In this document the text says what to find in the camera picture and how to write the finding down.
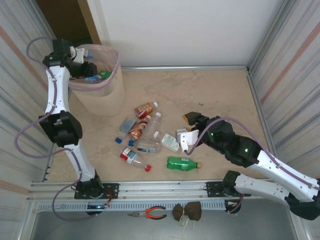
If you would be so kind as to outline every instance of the marble floor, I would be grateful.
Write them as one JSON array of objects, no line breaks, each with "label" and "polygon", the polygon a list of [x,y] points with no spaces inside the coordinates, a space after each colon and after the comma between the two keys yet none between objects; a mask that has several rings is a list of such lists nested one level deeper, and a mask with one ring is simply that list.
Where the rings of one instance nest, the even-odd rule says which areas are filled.
[{"label": "marble floor", "polygon": [[[157,101],[162,113],[159,130],[172,136],[176,129],[187,127],[182,115],[191,111],[208,117],[232,117],[248,126],[266,144],[248,81],[243,70],[203,71],[135,71],[123,72],[125,100],[120,113],[114,117],[90,114],[78,98],[71,94],[70,111],[81,122],[83,144],[92,165],[102,181],[167,181],[222,179],[228,170],[254,178],[264,176],[250,169],[231,164],[225,157],[206,145],[195,149],[190,156],[201,162],[202,168],[189,172],[166,168],[173,153],[162,147],[158,154],[138,152],[152,166],[150,172],[135,168],[119,158],[121,148],[115,143],[118,128],[134,108]],[[233,130],[247,136],[240,126]],[[52,162],[48,181],[71,182],[76,174],[65,153],[57,154]]]}]

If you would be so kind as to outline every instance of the orange stripe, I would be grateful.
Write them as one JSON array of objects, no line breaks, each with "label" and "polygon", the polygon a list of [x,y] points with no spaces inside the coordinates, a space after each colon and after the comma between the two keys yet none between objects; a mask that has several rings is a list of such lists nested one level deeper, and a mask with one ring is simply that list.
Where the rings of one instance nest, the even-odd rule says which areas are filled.
[{"label": "orange stripe", "polygon": [[12,41],[10,36],[6,33],[6,31],[0,25],[0,36],[2,39],[8,44],[8,46],[12,49],[12,51],[17,55],[17,57],[21,60],[21,62],[25,65],[25,67],[31,72],[31,74],[37,79],[37,81],[43,86],[43,88],[48,91],[48,85],[42,80],[42,77],[38,74],[35,68],[31,65],[28,59],[23,55],[23,53],[19,50],[17,45]]},{"label": "orange stripe", "polygon": [[302,43],[301,47],[298,49],[294,57],[291,59],[291,61],[287,64],[287,66],[282,70],[280,75],[276,78],[274,83],[271,85],[269,90],[266,92],[266,94],[261,99],[261,103],[264,104],[267,97],[272,93],[272,91],[276,88],[276,86],[280,83],[280,81],[284,78],[284,76],[287,74],[287,72],[291,69],[293,64],[297,61],[297,59],[305,52],[305,50],[309,47],[309,45],[313,42],[313,40],[317,37],[318,33],[320,33],[320,22],[316,25],[316,27],[312,30],[312,32],[309,34],[309,36],[305,39],[305,41]]},{"label": "orange stripe", "polygon": [[29,194],[29,189],[26,189],[22,186],[18,186],[18,185],[15,185],[10,182],[3,181],[3,180],[0,180],[0,189],[4,189],[4,190],[11,191],[11,192],[24,194],[24,195]]}]

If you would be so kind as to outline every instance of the plastic bottle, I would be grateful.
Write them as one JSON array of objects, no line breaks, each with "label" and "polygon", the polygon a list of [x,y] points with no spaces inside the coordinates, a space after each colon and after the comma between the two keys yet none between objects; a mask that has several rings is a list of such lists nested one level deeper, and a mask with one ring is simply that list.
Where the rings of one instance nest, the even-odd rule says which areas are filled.
[{"label": "plastic bottle", "polygon": [[128,145],[135,147],[138,151],[157,154],[160,152],[161,144],[158,141],[148,139],[138,139],[137,141],[130,140]]},{"label": "plastic bottle", "polygon": [[142,132],[144,131],[145,127],[147,126],[147,123],[149,122],[150,118],[151,117],[149,115],[145,116],[144,119],[142,119],[140,122],[138,122],[129,131],[130,140],[137,140],[138,138],[141,137]]},{"label": "plastic bottle", "polygon": [[168,169],[178,169],[181,171],[190,171],[192,169],[200,169],[201,162],[195,162],[187,157],[168,156],[166,167]]},{"label": "plastic bottle", "polygon": [[149,172],[151,169],[151,166],[146,164],[141,156],[139,156],[137,153],[135,153],[128,147],[121,151],[120,158],[125,160],[128,164],[132,166],[144,169],[146,172]]},{"label": "plastic bottle", "polygon": [[143,119],[145,116],[152,113],[157,107],[158,103],[156,101],[148,102],[143,106],[137,107],[134,111],[139,119]]},{"label": "plastic bottle", "polygon": [[135,116],[128,116],[119,127],[118,137],[115,139],[115,141],[120,144],[128,135],[129,131],[136,125],[136,123],[137,118]]},{"label": "plastic bottle", "polygon": [[157,131],[161,120],[161,113],[157,112],[151,119],[148,121],[147,126],[143,130],[143,136],[148,139],[153,139],[155,132]]},{"label": "plastic bottle", "polygon": [[159,131],[156,131],[153,135],[153,138],[160,140],[162,146],[175,153],[180,148],[180,145],[179,143],[177,143],[176,138],[167,133],[160,133]]}]

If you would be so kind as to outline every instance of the red pliers handle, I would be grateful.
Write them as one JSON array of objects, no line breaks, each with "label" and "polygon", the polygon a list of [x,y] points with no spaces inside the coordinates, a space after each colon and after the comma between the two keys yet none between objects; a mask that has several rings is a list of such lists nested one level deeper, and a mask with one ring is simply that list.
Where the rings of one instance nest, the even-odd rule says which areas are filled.
[{"label": "red pliers handle", "polygon": [[151,211],[153,211],[155,209],[166,210],[166,208],[164,206],[153,206],[151,208],[147,208],[145,211],[137,211],[137,212],[130,213],[128,215],[133,216],[133,217],[145,216],[147,219],[153,219],[153,220],[164,219],[167,216],[166,214],[160,215],[160,216],[153,216],[153,215],[149,214]]}]

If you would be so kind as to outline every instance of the cable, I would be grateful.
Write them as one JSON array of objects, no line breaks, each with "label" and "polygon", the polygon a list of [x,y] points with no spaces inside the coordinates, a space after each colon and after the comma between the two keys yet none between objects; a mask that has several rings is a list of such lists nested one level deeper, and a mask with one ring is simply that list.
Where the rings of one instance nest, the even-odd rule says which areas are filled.
[{"label": "cable", "polygon": [[235,206],[234,209],[232,209],[231,211],[228,211],[229,214],[232,214],[235,210],[237,210],[241,206],[242,201],[244,200],[244,197],[245,197],[245,195],[241,194],[239,203]]},{"label": "cable", "polygon": [[75,221],[80,221],[80,220],[92,218],[92,217],[95,216],[95,215],[91,215],[91,216],[86,216],[86,217],[82,217],[82,218],[69,219],[69,218],[64,218],[64,217],[60,216],[60,215],[56,212],[56,210],[55,210],[55,201],[56,201],[58,195],[59,195],[63,190],[65,190],[65,189],[67,189],[67,188],[70,188],[70,187],[73,186],[73,185],[76,185],[78,182],[80,182],[80,180],[81,180],[81,178],[82,178],[82,170],[81,170],[81,167],[80,167],[79,160],[78,160],[77,156],[75,155],[75,153],[74,153],[74,152],[72,151],[72,149],[70,149],[70,148],[63,148],[63,149],[57,150],[57,151],[55,151],[55,152],[53,152],[53,153],[51,153],[51,154],[49,154],[49,155],[38,156],[38,155],[29,154],[29,153],[23,151],[23,150],[21,149],[21,147],[19,146],[19,144],[18,144],[19,137],[20,137],[26,130],[28,130],[28,129],[31,128],[31,127],[34,127],[34,126],[35,126],[36,124],[38,124],[39,122],[41,122],[41,121],[45,120],[46,118],[48,118],[48,117],[51,115],[51,113],[55,110],[55,107],[56,107],[57,92],[58,92],[58,89],[57,89],[57,79],[55,78],[53,72],[52,72],[46,65],[44,65],[41,61],[39,61],[39,60],[31,57],[31,56],[30,56],[30,53],[29,53],[30,46],[31,46],[34,42],[36,42],[36,41],[38,41],[38,40],[53,40],[53,39],[54,39],[54,38],[44,37],[44,36],[37,37],[37,38],[31,40],[31,41],[29,42],[29,44],[27,45],[27,47],[26,47],[26,55],[27,55],[27,57],[28,57],[29,59],[31,59],[32,61],[34,61],[34,62],[42,65],[42,66],[48,71],[48,73],[49,73],[49,74],[51,75],[51,77],[52,77],[52,82],[53,82],[53,87],[54,87],[52,108],[51,108],[51,110],[50,110],[46,115],[44,115],[43,117],[39,118],[38,120],[36,120],[36,121],[28,124],[28,125],[25,126],[24,128],[22,128],[22,129],[16,134],[16,136],[14,137],[13,143],[14,143],[15,148],[16,148],[21,154],[23,154],[23,155],[25,155],[25,156],[27,156],[27,157],[29,157],[29,158],[34,158],[34,159],[49,158],[49,157],[51,157],[51,156],[53,156],[53,155],[55,155],[55,154],[57,154],[57,153],[61,153],[61,152],[64,152],[64,151],[70,151],[70,152],[71,152],[71,154],[72,154],[72,156],[74,157],[74,160],[75,160],[75,162],[76,162],[76,165],[77,165],[77,167],[78,167],[78,170],[79,170],[79,172],[80,172],[80,175],[79,175],[79,178],[78,178],[75,182],[73,182],[73,183],[71,183],[71,184],[63,187],[61,190],[59,190],[59,191],[55,194],[55,196],[53,197],[53,200],[52,200],[52,211],[53,211],[54,215],[55,215],[57,218],[61,219],[61,220],[64,220],[64,221],[67,221],[67,222],[75,222]]},{"label": "cable", "polygon": [[320,187],[312,185],[311,183],[303,180],[302,178],[296,176],[294,173],[290,172],[289,170],[287,170],[286,168],[284,168],[283,166],[281,166],[280,163],[278,163],[278,162],[276,161],[276,159],[271,155],[271,153],[266,149],[266,147],[260,142],[260,140],[254,135],[254,133],[253,133],[252,131],[250,131],[250,129],[249,129],[247,126],[245,126],[242,122],[240,122],[240,121],[238,121],[237,119],[234,119],[234,118],[232,118],[232,117],[221,117],[221,118],[218,118],[218,119],[210,122],[210,123],[208,124],[208,126],[206,126],[206,127],[204,128],[204,130],[202,131],[202,133],[201,133],[200,136],[198,137],[197,141],[196,141],[195,144],[193,145],[193,147],[192,147],[192,149],[190,150],[190,152],[188,152],[188,151],[186,150],[186,151],[184,151],[185,154],[187,154],[187,155],[192,154],[193,151],[195,150],[195,148],[197,147],[197,145],[199,144],[199,142],[201,141],[201,139],[203,138],[203,136],[205,135],[205,133],[208,131],[208,129],[209,129],[212,125],[214,125],[214,124],[216,124],[216,123],[218,123],[218,122],[220,122],[220,121],[233,121],[233,122],[239,124],[241,127],[243,127],[243,128],[250,134],[250,136],[258,143],[258,145],[262,148],[262,150],[266,153],[266,155],[270,158],[270,160],[271,160],[279,169],[283,170],[285,173],[287,173],[288,175],[290,175],[290,176],[293,177],[294,179],[300,181],[301,183],[307,185],[308,187],[314,188],[314,189],[320,191]]}]

